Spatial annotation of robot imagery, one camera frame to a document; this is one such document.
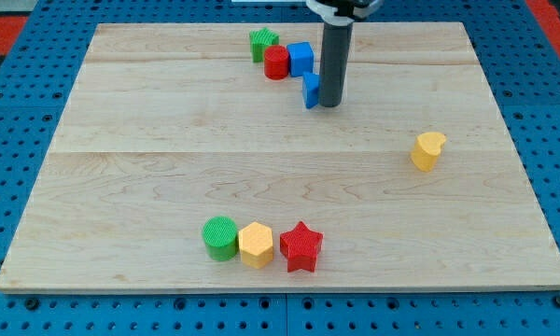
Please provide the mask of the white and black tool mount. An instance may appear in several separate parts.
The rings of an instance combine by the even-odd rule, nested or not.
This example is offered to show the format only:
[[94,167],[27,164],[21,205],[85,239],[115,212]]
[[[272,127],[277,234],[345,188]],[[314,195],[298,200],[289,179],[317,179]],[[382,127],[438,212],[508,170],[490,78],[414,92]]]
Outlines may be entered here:
[[325,23],[351,24],[366,20],[383,0],[306,0],[305,5]]

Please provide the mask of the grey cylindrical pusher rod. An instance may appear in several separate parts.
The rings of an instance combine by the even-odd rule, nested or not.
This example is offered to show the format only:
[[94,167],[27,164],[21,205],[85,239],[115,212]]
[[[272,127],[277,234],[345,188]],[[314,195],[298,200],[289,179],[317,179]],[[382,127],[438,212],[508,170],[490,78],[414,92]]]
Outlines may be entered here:
[[352,23],[324,23],[318,92],[318,103],[324,107],[336,107],[342,102],[352,29]]

